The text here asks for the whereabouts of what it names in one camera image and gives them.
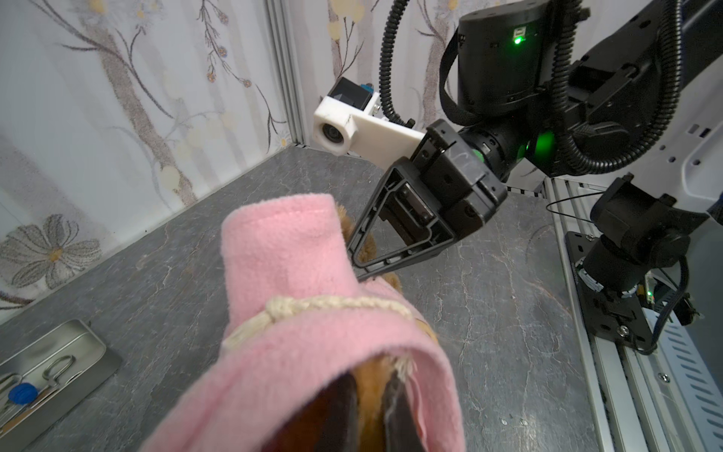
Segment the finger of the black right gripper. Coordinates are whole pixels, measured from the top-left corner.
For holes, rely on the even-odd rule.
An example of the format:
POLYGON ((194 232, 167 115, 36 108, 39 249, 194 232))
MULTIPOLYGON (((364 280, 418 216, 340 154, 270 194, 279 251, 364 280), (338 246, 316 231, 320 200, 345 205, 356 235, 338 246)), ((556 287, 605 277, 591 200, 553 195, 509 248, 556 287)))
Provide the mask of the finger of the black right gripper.
POLYGON ((403 157, 384 173, 346 250, 359 272, 357 280, 364 282, 427 261, 456 241, 457 235, 442 218, 441 203, 422 181, 419 169, 403 157), (391 225, 404 246, 364 262, 363 245, 379 220, 391 225))

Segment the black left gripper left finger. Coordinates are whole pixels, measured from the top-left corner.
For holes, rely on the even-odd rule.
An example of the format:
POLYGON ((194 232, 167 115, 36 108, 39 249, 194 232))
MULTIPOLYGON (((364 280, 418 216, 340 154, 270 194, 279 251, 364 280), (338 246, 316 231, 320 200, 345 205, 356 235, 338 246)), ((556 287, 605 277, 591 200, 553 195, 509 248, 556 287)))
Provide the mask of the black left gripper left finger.
POLYGON ((357 384, 346 373, 299 410, 265 451, 358 451, 357 384))

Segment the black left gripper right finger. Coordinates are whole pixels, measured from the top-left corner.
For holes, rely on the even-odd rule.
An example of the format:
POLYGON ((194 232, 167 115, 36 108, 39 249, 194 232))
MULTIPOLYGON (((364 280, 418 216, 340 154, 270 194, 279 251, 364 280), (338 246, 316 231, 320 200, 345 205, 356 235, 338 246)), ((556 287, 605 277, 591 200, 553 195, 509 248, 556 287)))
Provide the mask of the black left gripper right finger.
POLYGON ((386 452, 425 452, 408 401, 406 386, 393 377, 382 397, 384 450, 386 452))

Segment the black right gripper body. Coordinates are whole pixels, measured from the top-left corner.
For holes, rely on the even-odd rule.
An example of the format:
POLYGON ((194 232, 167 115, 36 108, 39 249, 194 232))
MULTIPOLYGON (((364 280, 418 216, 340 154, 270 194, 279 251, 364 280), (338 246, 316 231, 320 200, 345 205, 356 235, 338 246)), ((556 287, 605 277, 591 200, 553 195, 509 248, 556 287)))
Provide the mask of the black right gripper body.
POLYGON ((439 204, 435 212, 456 237, 468 237, 485 226, 508 197, 485 154, 444 120, 427 128, 412 164, 439 204))

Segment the brown teddy bear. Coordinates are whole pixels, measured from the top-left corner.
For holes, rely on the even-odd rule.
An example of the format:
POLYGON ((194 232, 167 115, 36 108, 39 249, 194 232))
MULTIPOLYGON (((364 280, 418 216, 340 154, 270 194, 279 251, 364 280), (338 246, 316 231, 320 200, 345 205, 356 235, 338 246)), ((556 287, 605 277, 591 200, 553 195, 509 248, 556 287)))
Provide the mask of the brown teddy bear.
MULTIPOLYGON (((397 276, 393 274, 385 275, 382 280, 383 288, 392 288, 392 294, 380 292, 379 294, 363 295, 355 298, 343 296, 315 296, 307 299, 278 298, 271 301, 265 311, 276 323, 295 318, 303 313, 394 314, 403 320, 412 321, 414 319, 412 309, 404 305, 398 297, 399 281, 397 276)), ((412 378, 414 373, 412 357, 387 351, 379 352, 356 363, 354 367, 345 371, 341 376, 346 373, 351 374, 357 384, 360 446, 358 451, 385 451, 382 397, 386 385, 393 377, 399 377, 406 386, 407 397, 417 431, 425 450, 427 450, 420 401, 414 393, 416 387, 412 378)))

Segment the pink teddy hoodie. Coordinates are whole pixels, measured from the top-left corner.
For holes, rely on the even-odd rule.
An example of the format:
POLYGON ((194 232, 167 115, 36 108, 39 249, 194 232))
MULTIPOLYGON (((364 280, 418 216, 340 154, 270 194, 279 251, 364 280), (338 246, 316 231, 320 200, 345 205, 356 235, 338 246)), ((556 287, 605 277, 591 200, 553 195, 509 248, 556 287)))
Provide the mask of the pink teddy hoodie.
POLYGON ((240 207, 222 223, 220 252, 229 305, 220 356, 144 450, 312 449, 321 393, 349 371, 401 378, 423 450, 465 448, 448 358, 391 284, 357 280, 333 197, 240 207))

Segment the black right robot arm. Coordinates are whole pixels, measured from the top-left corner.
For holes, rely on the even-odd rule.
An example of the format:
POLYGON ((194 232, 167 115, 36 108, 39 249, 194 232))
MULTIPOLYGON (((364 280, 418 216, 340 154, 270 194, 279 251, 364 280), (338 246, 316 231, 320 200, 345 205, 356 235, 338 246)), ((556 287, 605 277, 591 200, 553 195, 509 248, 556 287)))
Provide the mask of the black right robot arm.
POLYGON ((600 231, 574 262, 591 333, 652 354, 690 270, 691 234, 715 212, 653 195, 628 168, 673 123, 683 90, 722 55, 718 1, 653 1, 574 58, 578 1, 529 1, 475 11, 442 55, 444 118, 396 158, 346 241, 361 280, 438 255, 488 223, 522 160, 549 177, 615 173, 591 212, 600 231))

